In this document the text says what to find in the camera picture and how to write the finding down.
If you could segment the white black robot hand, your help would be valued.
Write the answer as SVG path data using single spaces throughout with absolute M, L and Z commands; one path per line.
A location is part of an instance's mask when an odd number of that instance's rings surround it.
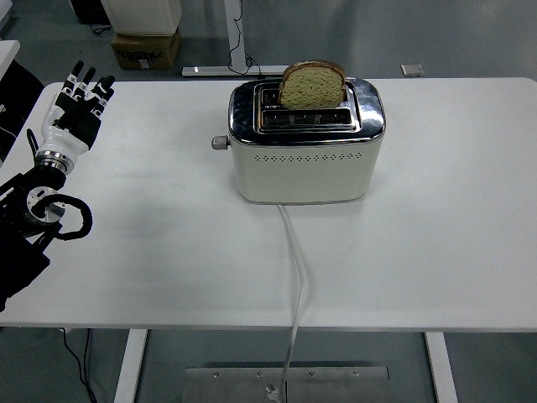
M 53 165 L 69 174 L 78 157 L 96 141 L 102 114 L 114 93 L 115 77 L 105 76 L 92 83 L 96 69 L 83 72 L 83 68 L 84 62 L 77 61 L 45 114 L 36 165 Z

